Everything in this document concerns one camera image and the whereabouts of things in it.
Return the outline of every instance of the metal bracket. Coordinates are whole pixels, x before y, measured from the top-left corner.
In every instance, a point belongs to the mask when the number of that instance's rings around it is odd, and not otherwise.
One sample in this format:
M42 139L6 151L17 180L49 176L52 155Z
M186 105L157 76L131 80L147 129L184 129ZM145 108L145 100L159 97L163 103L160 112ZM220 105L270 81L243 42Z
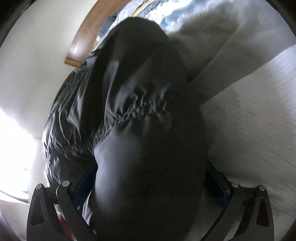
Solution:
M243 204L247 208L231 241L274 240L271 205L263 185L244 188L237 182L229 182L211 163L208 163L205 183L223 210L201 241L223 241ZM57 189L36 185L28 214L27 241L69 241L54 204L61 206L77 241L97 241L74 204L73 195L77 193L73 190L69 181L64 181Z

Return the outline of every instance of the window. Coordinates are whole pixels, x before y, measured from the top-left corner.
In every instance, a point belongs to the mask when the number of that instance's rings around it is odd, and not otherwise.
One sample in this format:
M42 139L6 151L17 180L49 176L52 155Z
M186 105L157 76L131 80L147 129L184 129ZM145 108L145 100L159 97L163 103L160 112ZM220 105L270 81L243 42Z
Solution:
M27 200L28 169L36 154L33 136L0 109L0 191Z

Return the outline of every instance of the bolt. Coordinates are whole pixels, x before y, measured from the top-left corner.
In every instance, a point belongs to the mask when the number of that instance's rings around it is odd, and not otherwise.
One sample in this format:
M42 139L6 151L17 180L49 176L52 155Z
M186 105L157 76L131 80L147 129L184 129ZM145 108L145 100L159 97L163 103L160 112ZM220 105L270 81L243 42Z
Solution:
M42 184L41 184L41 183L37 184L35 188L36 188L37 190L40 189L40 188L42 188Z
M259 185L259 189L260 189L261 191L265 191L265 190L266 190L266 188L265 188L263 185Z
M69 186L70 182L69 181L63 181L62 185L63 187L67 187Z
M238 188L239 187L239 183L236 181L231 182L231 186L233 186L234 188Z

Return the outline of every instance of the white wall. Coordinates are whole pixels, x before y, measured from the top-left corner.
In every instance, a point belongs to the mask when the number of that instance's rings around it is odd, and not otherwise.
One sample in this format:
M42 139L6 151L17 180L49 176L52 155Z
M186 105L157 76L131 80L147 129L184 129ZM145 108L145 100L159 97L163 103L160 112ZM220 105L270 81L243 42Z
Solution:
M97 0L37 0L0 48L0 108L41 138L52 101L74 67L72 40Z

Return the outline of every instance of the black shiny fabric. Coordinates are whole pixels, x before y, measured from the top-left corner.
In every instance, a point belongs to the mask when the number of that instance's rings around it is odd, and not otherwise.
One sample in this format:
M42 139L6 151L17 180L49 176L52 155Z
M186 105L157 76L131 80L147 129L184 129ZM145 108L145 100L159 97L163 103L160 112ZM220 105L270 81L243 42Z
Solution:
M180 240L206 167L204 125L160 27L128 18L65 80L43 133L51 186L90 163L83 217L99 240Z

